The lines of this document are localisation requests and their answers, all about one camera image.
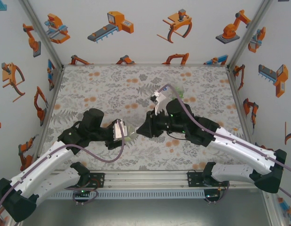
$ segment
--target gray leaf pattern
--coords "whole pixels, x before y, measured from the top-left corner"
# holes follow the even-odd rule
[[[148,139],[135,133],[147,111],[149,97],[165,84],[183,87],[183,100],[195,115],[216,121],[235,136],[243,138],[240,121],[224,67],[172,66],[67,66],[56,99],[42,153],[57,137],[83,118],[90,108],[105,113],[102,127],[121,118],[129,127],[123,155],[114,163],[100,162],[85,152],[60,165],[59,170],[80,161],[90,170],[188,170],[202,168],[208,161],[241,164],[232,156],[163,133]],[[170,89],[165,95],[172,96]],[[184,138],[183,134],[172,134]],[[104,142],[91,142],[88,150],[101,158],[114,159],[119,148],[107,150]]]

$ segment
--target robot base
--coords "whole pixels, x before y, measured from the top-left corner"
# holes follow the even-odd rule
[[[37,52],[33,52],[33,57],[37,57],[41,55],[41,42],[40,41],[38,41],[38,46],[39,46],[39,49]]]
[[[229,42],[233,42],[233,41],[239,39],[240,37],[239,37],[238,35],[235,35],[234,38],[231,38],[231,39],[224,39],[224,38],[222,37],[222,34],[220,34],[220,35],[216,36],[215,38],[216,38],[218,41],[220,41],[220,42],[222,42],[222,43],[224,43],[224,44],[227,44],[227,43],[229,43]]]

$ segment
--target white wall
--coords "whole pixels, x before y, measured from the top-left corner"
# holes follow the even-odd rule
[[[238,66],[245,65],[244,87],[239,91],[241,99],[249,98],[259,105],[254,139],[259,145],[265,145],[274,150],[281,148],[288,156],[286,164],[291,167],[291,139],[284,144],[284,122],[287,122],[287,134],[291,133],[291,1],[274,1],[267,15],[258,28],[266,27],[266,36],[262,46],[256,53],[248,49],[244,51],[238,61]],[[264,65],[277,71],[285,64],[289,71],[289,78],[285,82],[285,93],[277,98],[275,86],[265,80],[258,73],[258,66]],[[240,76],[236,79],[239,86]],[[252,128],[250,114],[247,122]],[[291,173],[283,173],[281,187],[291,193]],[[280,196],[288,199],[281,192]]]
[[[31,25],[21,5],[15,0],[4,0],[7,11],[0,11],[0,179],[10,179],[20,173],[20,158],[18,145],[25,144],[31,137],[41,134],[43,127],[39,125],[39,118],[34,107],[34,95],[39,86],[49,104],[54,89],[49,91],[47,80],[47,60],[50,58],[43,43],[41,55],[34,58],[32,49],[28,44],[28,35],[23,31],[22,24]],[[36,32],[32,31],[35,40],[39,41]],[[25,95],[14,103],[18,95],[11,86],[3,88],[7,83],[2,82],[1,63],[13,62],[17,65],[24,77],[25,82],[18,88]],[[16,73],[17,82],[20,76]],[[39,98],[38,104],[45,108],[45,103]],[[38,136],[33,148],[28,152],[33,154],[39,144]]]
[[[71,38],[62,44],[53,43],[64,64],[76,54],[91,63],[115,64],[120,57],[129,55],[136,63],[163,63],[169,55],[190,53],[187,63],[203,64],[213,57],[233,55],[246,27],[241,23],[239,40],[223,44],[215,39],[226,25],[233,23],[235,14],[244,9],[252,19],[261,4],[260,0],[147,0],[147,1],[99,1],[99,0],[30,0],[41,22],[49,13],[60,17],[68,26]],[[160,38],[167,37],[169,25],[162,20],[180,9],[192,17],[193,27],[186,38],[172,35],[173,44]],[[119,11],[134,24],[134,33],[116,32],[98,43],[87,37],[108,24],[107,13]]]

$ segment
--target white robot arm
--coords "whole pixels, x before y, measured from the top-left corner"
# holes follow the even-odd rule
[[[157,103],[167,98],[159,95],[156,99],[154,95],[151,100]],[[263,191],[277,193],[283,168],[269,158],[284,164],[286,152],[280,149],[273,152],[257,147],[234,136],[209,119],[193,116],[198,123],[219,135],[214,136],[190,121],[177,99],[165,105],[168,115],[165,115],[161,108],[164,104],[158,106],[159,109],[147,112],[145,122],[136,131],[138,134],[152,138],[160,136],[164,131],[184,133],[185,138],[193,144],[220,149],[245,163],[244,165],[207,163],[200,177],[204,184],[211,186],[223,181],[242,181],[253,183]],[[185,106],[192,113],[189,105]],[[29,217],[40,203],[54,193],[69,186],[82,187],[89,182],[89,170],[79,162],[72,164],[66,171],[48,178],[62,162],[79,152],[77,147],[71,147],[69,150],[69,147],[64,145],[87,147],[90,141],[105,141],[109,149],[122,145],[119,130],[127,135],[126,126],[123,122],[118,122],[117,126],[114,121],[107,128],[100,128],[103,115],[98,109],[86,111],[83,120],[65,130],[58,137],[58,141],[29,168],[11,180],[4,178],[0,180],[0,200],[8,190],[11,190],[2,205],[16,222]],[[267,157],[261,156],[253,149]]]

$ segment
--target metal floor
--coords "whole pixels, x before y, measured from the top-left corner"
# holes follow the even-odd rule
[[[46,200],[24,226],[269,226],[258,189],[231,189],[217,205],[202,199]]]

